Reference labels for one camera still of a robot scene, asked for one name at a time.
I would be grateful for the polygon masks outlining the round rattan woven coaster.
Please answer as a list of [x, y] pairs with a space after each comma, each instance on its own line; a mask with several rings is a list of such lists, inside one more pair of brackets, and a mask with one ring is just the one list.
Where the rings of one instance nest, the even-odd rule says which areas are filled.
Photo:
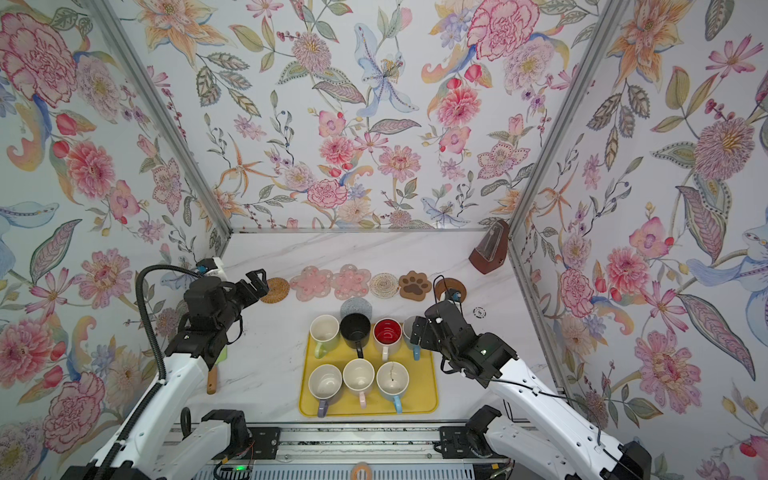
[[276, 304], [283, 301], [291, 291], [290, 283], [284, 278], [274, 277], [267, 280], [268, 293], [261, 298], [265, 304]]

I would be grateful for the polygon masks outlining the blue mug row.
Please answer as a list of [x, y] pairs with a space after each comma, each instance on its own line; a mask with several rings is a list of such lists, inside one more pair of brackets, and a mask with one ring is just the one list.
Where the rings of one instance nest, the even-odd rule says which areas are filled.
[[402, 325], [402, 337], [405, 346], [412, 352], [413, 360], [419, 361], [421, 355], [421, 348], [411, 342], [413, 336], [413, 327], [416, 321], [415, 316], [411, 316], [403, 322]]

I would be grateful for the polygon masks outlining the brown paw print coaster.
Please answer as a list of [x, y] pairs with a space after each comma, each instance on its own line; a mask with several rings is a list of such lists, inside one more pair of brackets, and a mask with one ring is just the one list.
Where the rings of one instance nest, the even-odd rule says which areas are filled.
[[409, 271], [399, 277], [399, 295], [407, 300], [421, 302], [432, 290], [432, 282], [425, 273]]

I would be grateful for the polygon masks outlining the pink flower coaster front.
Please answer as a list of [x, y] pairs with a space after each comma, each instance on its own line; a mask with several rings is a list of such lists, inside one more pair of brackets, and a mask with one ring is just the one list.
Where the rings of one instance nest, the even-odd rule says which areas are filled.
[[328, 269], [307, 266], [289, 281], [289, 285], [298, 301], [308, 302], [329, 295], [333, 276], [334, 274]]

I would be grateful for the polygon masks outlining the pink flower coaster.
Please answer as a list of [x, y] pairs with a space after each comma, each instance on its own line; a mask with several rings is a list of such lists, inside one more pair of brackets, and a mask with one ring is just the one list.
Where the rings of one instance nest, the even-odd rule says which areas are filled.
[[308, 302], [329, 295], [333, 276], [334, 274], [328, 269], [307, 266], [289, 281], [289, 285], [298, 301]]
[[344, 265], [332, 277], [334, 296], [342, 301], [365, 297], [370, 292], [371, 278], [372, 275], [367, 269], [359, 269], [352, 264]]

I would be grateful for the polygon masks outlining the multicolour woven round coaster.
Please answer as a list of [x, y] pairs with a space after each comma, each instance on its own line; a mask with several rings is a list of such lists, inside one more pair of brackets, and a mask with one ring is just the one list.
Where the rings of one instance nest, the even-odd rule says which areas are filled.
[[399, 291], [399, 278], [390, 273], [379, 273], [370, 279], [371, 293], [380, 299], [393, 298]]

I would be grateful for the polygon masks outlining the blue handle mug front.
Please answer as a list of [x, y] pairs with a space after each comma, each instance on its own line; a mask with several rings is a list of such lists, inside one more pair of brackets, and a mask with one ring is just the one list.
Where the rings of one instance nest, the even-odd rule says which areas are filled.
[[376, 384], [382, 397], [394, 405], [397, 414], [402, 414], [403, 398], [410, 384], [407, 368], [395, 361], [382, 364], [376, 374]]

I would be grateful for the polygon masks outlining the green mug white inside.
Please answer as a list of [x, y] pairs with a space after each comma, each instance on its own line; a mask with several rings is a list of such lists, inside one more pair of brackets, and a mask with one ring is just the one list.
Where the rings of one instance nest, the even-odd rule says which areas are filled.
[[320, 315], [310, 325], [310, 337], [315, 342], [314, 357], [321, 359], [340, 343], [340, 322], [333, 315]]

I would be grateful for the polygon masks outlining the purple handle mug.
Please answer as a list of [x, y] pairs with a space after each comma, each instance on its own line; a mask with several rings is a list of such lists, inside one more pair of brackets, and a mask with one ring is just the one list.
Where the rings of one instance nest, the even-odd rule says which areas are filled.
[[307, 386], [310, 394], [318, 401], [317, 417], [325, 418], [330, 406], [341, 398], [342, 372], [332, 364], [322, 364], [312, 371]]

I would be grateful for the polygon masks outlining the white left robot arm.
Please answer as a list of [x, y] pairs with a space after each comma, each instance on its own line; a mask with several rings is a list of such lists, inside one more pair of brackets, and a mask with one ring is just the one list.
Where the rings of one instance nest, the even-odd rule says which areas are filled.
[[231, 282], [204, 267], [190, 271], [184, 294], [188, 310], [165, 350], [149, 337], [157, 375], [118, 431], [83, 466], [73, 465], [66, 479], [190, 479], [210, 460], [233, 459], [254, 444], [241, 410], [214, 409], [170, 453], [161, 454], [167, 434], [180, 420], [188, 398], [207, 380], [221, 352], [232, 341], [228, 331], [243, 325], [243, 311], [269, 292], [263, 269]]

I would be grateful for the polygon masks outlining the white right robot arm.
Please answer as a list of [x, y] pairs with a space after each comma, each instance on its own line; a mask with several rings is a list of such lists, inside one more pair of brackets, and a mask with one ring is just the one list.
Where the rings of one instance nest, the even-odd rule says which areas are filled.
[[582, 416], [499, 336], [476, 333], [455, 303], [440, 301], [416, 317], [411, 342], [440, 353], [449, 373], [476, 381], [536, 428], [522, 429], [485, 405], [465, 424], [475, 453], [507, 457], [546, 479], [650, 478], [652, 458], [642, 445], [622, 443]]

